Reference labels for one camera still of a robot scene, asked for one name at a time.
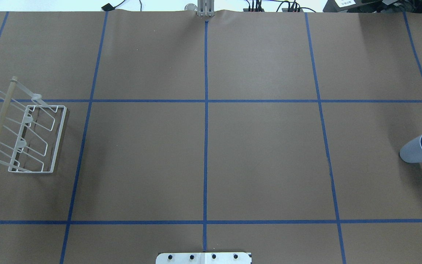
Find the brown paper table cover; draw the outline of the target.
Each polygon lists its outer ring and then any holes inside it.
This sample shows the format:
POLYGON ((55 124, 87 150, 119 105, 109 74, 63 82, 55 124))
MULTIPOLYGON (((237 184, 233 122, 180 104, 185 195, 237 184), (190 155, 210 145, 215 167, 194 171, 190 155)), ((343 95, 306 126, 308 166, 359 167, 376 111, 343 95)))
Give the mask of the brown paper table cover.
POLYGON ((0 264, 422 264, 422 14, 0 12, 13 76, 70 115, 0 165, 0 264))

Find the upper orange black hub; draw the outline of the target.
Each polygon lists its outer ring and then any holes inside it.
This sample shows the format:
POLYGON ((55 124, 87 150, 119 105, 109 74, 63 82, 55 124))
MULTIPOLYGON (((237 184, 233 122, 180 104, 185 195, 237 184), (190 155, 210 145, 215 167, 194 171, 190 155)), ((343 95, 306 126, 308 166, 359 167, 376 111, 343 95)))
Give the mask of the upper orange black hub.
POLYGON ((251 7, 249 6, 248 8, 244 8, 243 12, 264 12, 264 8, 262 7, 251 7))

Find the orange black hub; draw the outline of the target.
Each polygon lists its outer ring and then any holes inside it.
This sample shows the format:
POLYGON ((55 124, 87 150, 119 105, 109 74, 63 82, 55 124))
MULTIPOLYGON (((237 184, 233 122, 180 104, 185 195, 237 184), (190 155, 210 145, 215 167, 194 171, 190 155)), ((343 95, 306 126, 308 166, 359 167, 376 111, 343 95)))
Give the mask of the orange black hub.
POLYGON ((249 6, 248 8, 244 8, 243 12, 264 12, 264 8, 262 7, 251 7, 249 6))
POLYGON ((280 10, 283 13, 300 13, 300 12, 303 13, 304 12, 303 7, 301 7, 298 4, 295 4, 294 6, 289 5, 288 7, 281 7, 280 10))

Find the lower orange black hub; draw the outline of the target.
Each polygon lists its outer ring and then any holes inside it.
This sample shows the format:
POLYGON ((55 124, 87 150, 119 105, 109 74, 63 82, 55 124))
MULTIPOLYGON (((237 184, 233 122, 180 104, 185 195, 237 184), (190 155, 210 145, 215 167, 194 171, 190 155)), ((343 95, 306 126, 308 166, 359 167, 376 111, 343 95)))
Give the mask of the lower orange black hub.
POLYGON ((295 4, 294 6, 289 5, 288 7, 281 7, 280 10, 283 13, 300 13, 300 12, 303 13, 304 12, 303 7, 301 7, 298 4, 295 4))

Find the small black device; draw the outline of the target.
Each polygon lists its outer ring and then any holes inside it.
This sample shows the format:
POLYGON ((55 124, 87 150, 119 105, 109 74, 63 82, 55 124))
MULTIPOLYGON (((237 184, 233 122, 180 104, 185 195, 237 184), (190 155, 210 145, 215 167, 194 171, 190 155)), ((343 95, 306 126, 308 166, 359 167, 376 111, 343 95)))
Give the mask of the small black device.
POLYGON ((114 6, 112 6, 110 3, 107 3, 106 5, 103 5, 103 6, 101 7, 101 9, 102 9, 104 12, 109 12, 109 11, 115 10, 115 7, 114 7, 114 6))

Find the aluminium frame post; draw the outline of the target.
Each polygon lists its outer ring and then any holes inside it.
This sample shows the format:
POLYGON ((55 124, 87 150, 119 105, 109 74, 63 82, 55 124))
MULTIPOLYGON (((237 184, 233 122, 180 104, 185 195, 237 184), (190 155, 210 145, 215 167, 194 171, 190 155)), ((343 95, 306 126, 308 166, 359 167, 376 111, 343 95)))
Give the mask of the aluminium frame post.
POLYGON ((198 0, 196 13, 198 17, 213 17, 215 15, 214 0, 198 0))

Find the white metal base plate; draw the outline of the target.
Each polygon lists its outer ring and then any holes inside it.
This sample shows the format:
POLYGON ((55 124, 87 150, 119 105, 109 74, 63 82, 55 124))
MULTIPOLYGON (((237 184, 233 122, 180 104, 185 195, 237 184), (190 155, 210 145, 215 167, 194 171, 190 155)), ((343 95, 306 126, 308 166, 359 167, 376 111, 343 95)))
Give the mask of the white metal base plate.
POLYGON ((252 255, 246 252, 161 253, 156 264, 251 264, 252 255))

